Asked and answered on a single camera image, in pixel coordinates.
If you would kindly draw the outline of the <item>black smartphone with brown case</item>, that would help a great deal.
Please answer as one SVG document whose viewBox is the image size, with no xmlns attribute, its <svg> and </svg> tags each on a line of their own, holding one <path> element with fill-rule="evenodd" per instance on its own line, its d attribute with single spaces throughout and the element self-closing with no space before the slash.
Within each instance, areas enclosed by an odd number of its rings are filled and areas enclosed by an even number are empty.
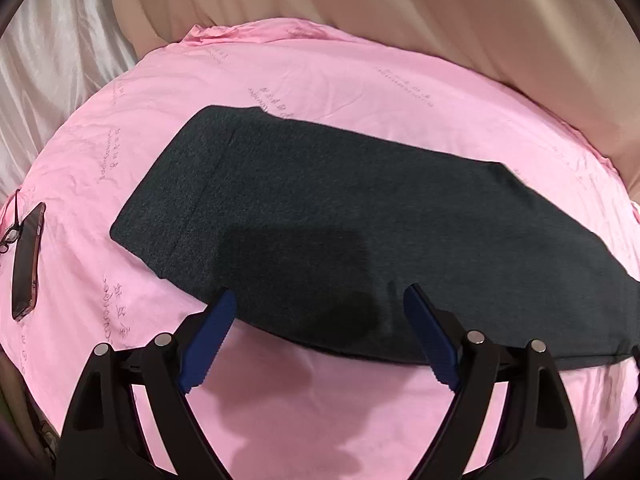
<svg viewBox="0 0 640 480">
<path fill-rule="evenodd" d="M 26 216 L 16 243 L 11 294 L 14 321 L 21 321 L 37 303 L 38 260 L 46 209 L 46 204 L 40 202 Z"/>
</svg>

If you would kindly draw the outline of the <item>pink bed sheet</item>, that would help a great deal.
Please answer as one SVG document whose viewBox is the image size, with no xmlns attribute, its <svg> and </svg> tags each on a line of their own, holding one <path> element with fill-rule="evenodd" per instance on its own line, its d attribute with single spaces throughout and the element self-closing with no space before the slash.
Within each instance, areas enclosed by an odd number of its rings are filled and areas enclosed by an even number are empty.
<svg viewBox="0 0 640 480">
<path fill-rule="evenodd" d="M 2 198 L 4 226 L 47 207 L 37 304 L 21 321 L 11 314 L 13 257 L 1 258 L 1 343 L 55 427 L 96 344 L 142 346 L 201 309 L 108 230 L 172 137 L 209 104 L 501 162 L 639 272 L 639 211 L 617 171 L 524 96 L 439 58 L 302 20 L 194 27 L 70 116 Z M 427 367 L 327 356 L 240 322 L 189 394 L 238 479 L 406 478 L 450 400 Z"/>
</svg>

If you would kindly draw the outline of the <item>white satin curtain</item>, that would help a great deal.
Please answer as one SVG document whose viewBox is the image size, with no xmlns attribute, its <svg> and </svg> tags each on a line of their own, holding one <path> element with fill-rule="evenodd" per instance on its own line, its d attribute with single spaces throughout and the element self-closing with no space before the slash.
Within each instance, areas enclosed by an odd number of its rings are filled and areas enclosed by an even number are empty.
<svg viewBox="0 0 640 480">
<path fill-rule="evenodd" d="M 21 3 L 1 36 L 2 197 L 60 125 L 136 61 L 112 0 Z"/>
</svg>

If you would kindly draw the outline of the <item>dark grey pants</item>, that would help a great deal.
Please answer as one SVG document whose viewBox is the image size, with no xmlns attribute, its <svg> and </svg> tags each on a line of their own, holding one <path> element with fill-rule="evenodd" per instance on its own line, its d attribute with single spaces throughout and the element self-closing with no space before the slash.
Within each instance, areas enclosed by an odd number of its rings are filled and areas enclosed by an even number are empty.
<svg viewBox="0 0 640 480">
<path fill-rule="evenodd" d="M 209 302 L 314 350 L 424 354 L 402 308 L 436 307 L 506 346 L 546 342 L 562 370 L 639 341 L 639 285 L 600 237 L 498 162 L 209 106 L 126 201 L 112 240 Z"/>
</svg>

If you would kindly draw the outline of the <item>beige curtain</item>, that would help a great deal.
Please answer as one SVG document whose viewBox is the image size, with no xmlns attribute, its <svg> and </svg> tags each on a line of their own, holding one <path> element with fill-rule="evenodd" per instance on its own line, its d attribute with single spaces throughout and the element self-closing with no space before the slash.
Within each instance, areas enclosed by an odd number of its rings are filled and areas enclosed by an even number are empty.
<svg viewBox="0 0 640 480">
<path fill-rule="evenodd" d="M 639 0 L 112 0 L 137 54 L 194 25 L 306 18 L 446 58 L 580 130 L 639 191 Z"/>
</svg>

